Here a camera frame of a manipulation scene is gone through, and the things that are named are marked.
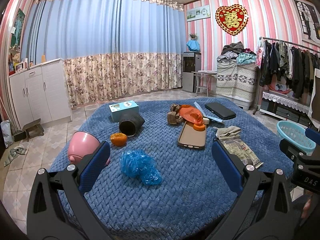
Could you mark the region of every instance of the smartphone case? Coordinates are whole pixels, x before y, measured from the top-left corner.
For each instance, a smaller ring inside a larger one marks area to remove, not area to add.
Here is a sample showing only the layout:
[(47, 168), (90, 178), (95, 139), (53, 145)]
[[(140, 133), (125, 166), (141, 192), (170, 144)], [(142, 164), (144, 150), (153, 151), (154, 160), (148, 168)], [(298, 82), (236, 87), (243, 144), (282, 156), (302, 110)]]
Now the smartphone case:
[(223, 120), (229, 120), (236, 117), (236, 113), (226, 108), (220, 103), (207, 103), (205, 104), (205, 108), (216, 114)]
[(205, 126), (204, 131), (200, 132), (193, 129), (193, 123), (186, 121), (179, 135), (178, 145), (193, 149), (204, 149), (206, 135), (207, 126)]

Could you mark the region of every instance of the clothes rack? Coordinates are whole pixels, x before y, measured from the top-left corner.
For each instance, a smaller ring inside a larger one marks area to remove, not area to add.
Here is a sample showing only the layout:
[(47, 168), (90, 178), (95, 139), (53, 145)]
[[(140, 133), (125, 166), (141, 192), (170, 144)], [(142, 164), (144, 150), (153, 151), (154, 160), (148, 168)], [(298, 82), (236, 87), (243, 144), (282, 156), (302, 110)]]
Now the clothes rack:
[[(297, 44), (297, 43), (293, 43), (293, 42), (290, 42), (290, 41), (283, 41), (283, 40), (278, 40), (278, 39), (273, 39), (273, 38), (267, 38), (267, 37), (260, 37), (259, 40), (262, 40), (262, 43), (264, 40), (270, 40), (270, 41), (280, 41), (280, 42), (283, 42), (283, 43), (287, 43), (287, 44), (292, 44), (292, 45), (295, 45), (295, 46), (298, 46), (298, 47), (301, 47), (301, 48), (304, 48), (304, 49), (308, 49), (308, 50), (312, 50), (316, 53), (319, 53), (319, 51), (317, 50), (314, 50), (312, 48), (309, 48), (309, 47), (306, 47), (306, 46), (303, 46), (303, 45), (300, 45), (300, 44)], [(258, 104), (259, 104), (259, 97), (260, 97), (260, 85), (259, 85), (259, 81), (260, 81), (260, 74), (259, 74), (259, 79), (258, 79), (258, 86), (259, 86), (259, 91), (258, 91), (258, 99), (257, 99), (257, 103), (256, 103), (256, 107), (255, 109), (253, 110), (252, 114), (255, 114), (257, 111), (258, 111)]]

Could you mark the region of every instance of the white cabinet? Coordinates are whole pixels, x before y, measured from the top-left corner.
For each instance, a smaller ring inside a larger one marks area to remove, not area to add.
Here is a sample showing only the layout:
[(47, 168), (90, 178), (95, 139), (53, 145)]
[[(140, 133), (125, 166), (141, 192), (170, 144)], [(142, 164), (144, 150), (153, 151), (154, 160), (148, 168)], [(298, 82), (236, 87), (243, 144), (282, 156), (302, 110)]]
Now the white cabinet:
[(33, 119), (41, 118), (41, 123), (51, 122), (52, 118), (44, 92), (42, 75), (29, 77), (28, 71), (26, 71), (24, 78)]
[(10, 78), (10, 87), (12, 101), (15, 105), (14, 110), (16, 112), (18, 122), (22, 128), (25, 124), (34, 120), (29, 106), (24, 75), (19, 74), (12, 76)]
[(42, 78), (52, 119), (58, 120), (70, 116), (62, 62), (52, 62), (43, 66)]
[(62, 60), (41, 63), (11, 75), (10, 88), (21, 128), (39, 118), (41, 124), (66, 117), (72, 120)]

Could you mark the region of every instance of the wooden stool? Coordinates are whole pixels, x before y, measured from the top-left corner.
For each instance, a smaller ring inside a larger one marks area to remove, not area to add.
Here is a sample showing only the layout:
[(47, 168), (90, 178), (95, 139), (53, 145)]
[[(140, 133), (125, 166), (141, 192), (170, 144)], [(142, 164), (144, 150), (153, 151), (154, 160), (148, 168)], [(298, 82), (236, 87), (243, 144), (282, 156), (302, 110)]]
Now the wooden stool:
[(39, 132), (39, 135), (43, 136), (44, 135), (44, 129), (42, 128), (40, 124), (41, 118), (38, 120), (35, 120), (33, 122), (27, 123), (25, 126), (23, 126), (22, 130), (26, 132), (27, 135), (27, 140), (29, 141), (29, 132), (33, 130), (37, 130)]

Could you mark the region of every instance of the blue blanket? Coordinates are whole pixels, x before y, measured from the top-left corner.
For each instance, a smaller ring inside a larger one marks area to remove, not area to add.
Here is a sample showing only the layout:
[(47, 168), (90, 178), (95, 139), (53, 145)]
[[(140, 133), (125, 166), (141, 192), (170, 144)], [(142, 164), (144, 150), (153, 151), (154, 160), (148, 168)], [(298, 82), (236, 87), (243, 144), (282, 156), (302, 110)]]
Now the blue blanket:
[[(225, 125), (242, 129), (242, 140), (265, 162), (259, 170), (273, 172), (281, 168), (287, 176), (291, 175), (292, 163), (280, 151), (280, 139), (227, 99), (139, 102), (140, 114), (146, 120), (140, 134), (128, 138), (125, 147), (110, 144), (111, 164), (103, 169), (93, 189), (85, 194), (93, 211), (114, 236), (125, 240), (183, 239), (225, 214), (235, 200), (236, 194), (229, 190), (211, 155), (216, 133), (213, 126), (222, 126), (211, 122), (205, 150), (195, 150), (177, 146), (182, 124), (170, 126), (167, 123), (172, 103), (193, 105), (194, 101), (209, 115), (213, 114), (204, 107), (209, 102), (220, 102), (234, 111), (237, 117), (225, 121)], [(111, 120), (108, 105), (103, 105), (80, 130), (110, 143), (110, 135), (118, 132), (118, 123)], [(63, 170), (68, 165), (68, 145), (59, 153), (50, 171)], [(138, 148), (155, 158), (163, 178), (161, 185), (144, 186), (139, 179), (130, 179), (121, 173), (120, 154), (126, 149)], [(60, 198), (70, 220), (75, 222), (65, 194), (60, 193)]]

